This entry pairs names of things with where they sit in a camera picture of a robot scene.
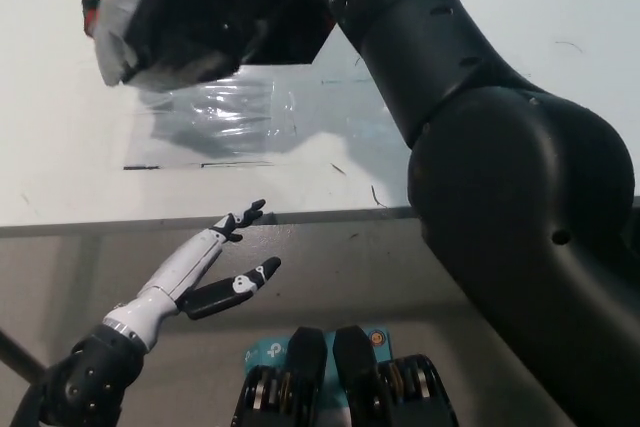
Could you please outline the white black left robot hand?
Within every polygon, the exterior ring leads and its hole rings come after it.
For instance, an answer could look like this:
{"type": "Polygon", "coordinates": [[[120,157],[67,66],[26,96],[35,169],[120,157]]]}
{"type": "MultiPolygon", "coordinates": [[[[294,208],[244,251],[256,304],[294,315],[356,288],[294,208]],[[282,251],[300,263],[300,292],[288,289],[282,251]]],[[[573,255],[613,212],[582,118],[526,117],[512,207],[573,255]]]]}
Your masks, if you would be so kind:
{"type": "Polygon", "coordinates": [[[236,231],[263,216],[265,204],[265,200],[257,200],[244,212],[229,213],[188,239],[160,265],[133,300],[106,314],[103,324],[151,351],[165,319],[183,312],[199,320],[252,298],[280,267],[279,258],[269,258],[245,273],[207,286],[200,282],[224,246],[242,240],[236,231]]]}

